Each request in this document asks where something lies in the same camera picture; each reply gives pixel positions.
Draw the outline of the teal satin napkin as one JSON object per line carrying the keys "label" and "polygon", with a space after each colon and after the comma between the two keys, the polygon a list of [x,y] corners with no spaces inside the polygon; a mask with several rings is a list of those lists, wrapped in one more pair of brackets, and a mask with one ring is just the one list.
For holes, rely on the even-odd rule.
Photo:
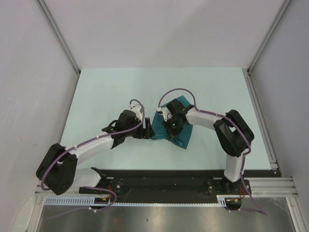
{"label": "teal satin napkin", "polygon": [[[190,102],[186,99],[184,95],[181,95],[176,99],[185,107],[189,106],[190,104]],[[164,121],[163,116],[156,113],[151,123],[152,129],[155,133],[155,135],[152,137],[153,140],[161,140],[161,139],[168,140],[167,131],[163,125],[163,121]],[[187,149],[191,138],[192,130],[193,130],[192,125],[188,124],[184,125],[182,132],[175,138],[173,138],[171,142],[178,147]]]}

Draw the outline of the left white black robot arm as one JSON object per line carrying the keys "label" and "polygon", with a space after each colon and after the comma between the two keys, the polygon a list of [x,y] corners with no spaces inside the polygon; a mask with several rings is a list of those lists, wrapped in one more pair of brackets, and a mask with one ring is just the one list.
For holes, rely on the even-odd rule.
{"label": "left white black robot arm", "polygon": [[104,175],[96,168],[78,170],[77,166],[97,154],[116,148],[127,137],[151,139],[154,134],[150,119],[140,109],[124,110],[117,120],[94,138],[71,148],[59,143],[51,145],[36,176],[41,181],[42,190],[50,190],[55,195],[61,195],[71,187],[91,188],[102,193],[107,187]]}

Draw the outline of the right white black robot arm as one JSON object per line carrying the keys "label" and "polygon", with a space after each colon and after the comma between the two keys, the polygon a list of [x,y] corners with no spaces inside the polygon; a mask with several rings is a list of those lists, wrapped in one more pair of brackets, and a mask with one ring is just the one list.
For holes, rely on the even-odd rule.
{"label": "right white black robot arm", "polygon": [[163,116],[163,126],[169,139],[183,131],[185,125],[202,126],[216,132],[219,143],[226,153],[226,166],[219,191],[234,194],[239,190],[245,156],[251,152],[254,133],[236,110],[226,114],[197,109],[194,105],[185,107],[174,99],[157,110]]}

